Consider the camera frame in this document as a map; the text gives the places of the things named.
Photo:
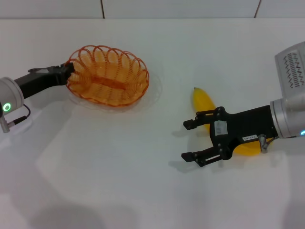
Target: green indicator light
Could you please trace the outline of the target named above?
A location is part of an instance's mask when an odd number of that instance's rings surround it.
[[[3,110],[4,110],[4,111],[9,111],[9,110],[10,110],[10,104],[9,104],[9,103],[5,104],[5,105],[3,106]]]

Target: banana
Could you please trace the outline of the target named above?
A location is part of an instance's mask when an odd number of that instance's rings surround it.
[[[202,89],[195,87],[193,92],[193,105],[197,111],[214,110],[216,106],[209,97],[209,95]],[[204,125],[208,132],[210,132],[210,124]],[[239,145],[235,148],[234,153],[244,156],[255,156],[261,152],[261,147],[258,141],[249,142]]]

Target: orange basket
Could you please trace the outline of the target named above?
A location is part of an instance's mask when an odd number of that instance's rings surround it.
[[[130,52],[87,45],[69,58],[75,72],[68,89],[87,101],[113,107],[128,106],[146,92],[149,73],[144,62]]]

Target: cable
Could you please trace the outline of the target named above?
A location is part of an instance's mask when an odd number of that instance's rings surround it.
[[[30,108],[26,104],[24,104],[24,106],[25,106],[25,108],[28,109],[29,113],[26,116],[22,116],[20,118],[15,119],[14,121],[11,121],[10,123],[8,123],[9,127],[12,127],[12,126],[17,125],[18,123],[21,123],[22,121],[26,120],[30,116],[30,114],[31,114]]]
[[[26,116],[26,117],[28,118],[28,117],[30,116],[30,114],[31,114],[31,110],[30,110],[30,108],[29,108],[26,104],[24,104],[24,106],[25,106],[25,108],[27,108],[28,111],[29,111],[28,115]]]

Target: table surface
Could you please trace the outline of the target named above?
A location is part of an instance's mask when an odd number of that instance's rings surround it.
[[[305,19],[0,20],[1,77],[87,44],[130,51],[150,73],[128,109],[64,86],[25,100],[31,117],[0,133],[1,228],[304,228],[304,139],[204,168],[181,159],[211,146],[204,128],[182,126],[194,87],[230,113],[267,105],[281,97],[274,55],[304,40]]]

